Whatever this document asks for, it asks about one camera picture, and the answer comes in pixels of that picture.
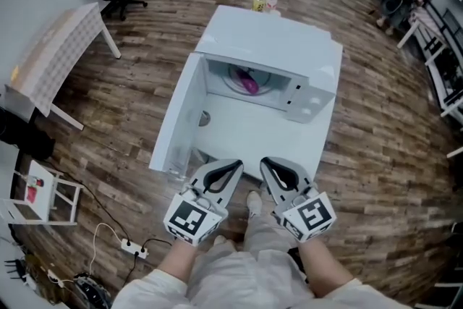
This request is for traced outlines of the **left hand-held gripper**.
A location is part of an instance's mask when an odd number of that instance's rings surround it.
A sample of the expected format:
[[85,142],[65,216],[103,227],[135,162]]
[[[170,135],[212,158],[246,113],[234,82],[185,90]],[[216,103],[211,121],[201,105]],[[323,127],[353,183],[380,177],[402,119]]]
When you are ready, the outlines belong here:
[[[228,217],[225,207],[242,173],[243,163],[239,159],[202,165],[192,176],[190,185],[185,184],[182,191],[174,195],[163,219],[166,231],[191,246],[198,246]],[[198,188],[207,192],[208,197]]]

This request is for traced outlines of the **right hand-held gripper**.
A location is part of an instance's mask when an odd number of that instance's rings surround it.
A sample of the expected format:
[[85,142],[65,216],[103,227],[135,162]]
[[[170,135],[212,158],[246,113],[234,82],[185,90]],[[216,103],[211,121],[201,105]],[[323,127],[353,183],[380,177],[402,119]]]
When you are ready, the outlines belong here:
[[[277,204],[272,212],[277,224],[287,230],[298,242],[326,232],[337,220],[326,192],[319,192],[310,184],[304,167],[280,157],[260,160],[260,173],[268,192]],[[289,191],[299,191],[288,197]]]

